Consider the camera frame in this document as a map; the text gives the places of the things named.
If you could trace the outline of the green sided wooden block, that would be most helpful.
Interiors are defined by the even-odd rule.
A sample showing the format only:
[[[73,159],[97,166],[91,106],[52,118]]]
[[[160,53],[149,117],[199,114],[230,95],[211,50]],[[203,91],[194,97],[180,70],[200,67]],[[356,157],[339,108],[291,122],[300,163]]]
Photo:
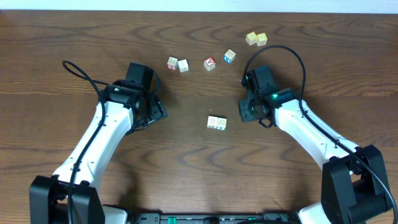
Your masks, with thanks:
[[[228,120],[226,118],[218,118],[218,122],[217,122],[216,128],[219,129],[219,130],[225,130],[227,121]]]

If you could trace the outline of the cream wooden number block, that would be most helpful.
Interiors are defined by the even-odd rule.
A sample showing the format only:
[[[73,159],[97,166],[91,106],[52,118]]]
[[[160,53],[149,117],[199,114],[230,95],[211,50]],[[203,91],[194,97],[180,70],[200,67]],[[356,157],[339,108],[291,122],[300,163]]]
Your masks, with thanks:
[[[207,127],[216,129],[217,125],[218,125],[218,117],[209,116],[207,121]]]

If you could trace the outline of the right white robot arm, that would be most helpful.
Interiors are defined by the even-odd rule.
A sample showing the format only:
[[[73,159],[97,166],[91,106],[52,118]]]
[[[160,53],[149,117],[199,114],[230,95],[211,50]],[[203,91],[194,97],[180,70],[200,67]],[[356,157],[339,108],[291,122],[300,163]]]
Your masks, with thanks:
[[[244,122],[268,119],[268,128],[292,136],[321,169],[321,199],[297,211],[298,223],[366,223],[388,211],[397,222],[384,159],[375,146],[361,147],[338,134],[292,89],[248,88],[238,103]]]

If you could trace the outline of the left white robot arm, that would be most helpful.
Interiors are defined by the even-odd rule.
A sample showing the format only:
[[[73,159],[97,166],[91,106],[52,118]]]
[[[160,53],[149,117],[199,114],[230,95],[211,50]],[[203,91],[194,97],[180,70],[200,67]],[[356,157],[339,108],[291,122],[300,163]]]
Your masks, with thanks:
[[[51,177],[29,189],[31,223],[131,223],[128,210],[103,205],[98,188],[119,142],[167,116],[150,81],[118,80],[99,93],[88,129]]]

